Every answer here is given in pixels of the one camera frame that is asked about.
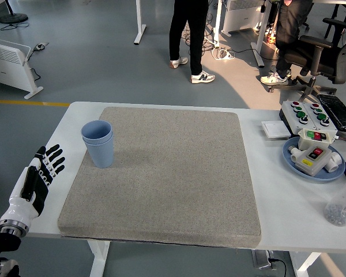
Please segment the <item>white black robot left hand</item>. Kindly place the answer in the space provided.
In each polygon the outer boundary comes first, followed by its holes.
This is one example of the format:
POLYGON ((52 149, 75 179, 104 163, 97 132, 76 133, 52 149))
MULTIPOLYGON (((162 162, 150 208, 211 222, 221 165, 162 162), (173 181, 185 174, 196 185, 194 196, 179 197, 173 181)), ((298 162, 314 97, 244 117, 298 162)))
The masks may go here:
POLYGON ((0 218, 0 225, 15 224, 28 231, 32 221, 44 210, 49 187, 65 169, 63 149, 56 144, 45 146, 35 153, 25 167, 9 197, 9 208, 0 218))

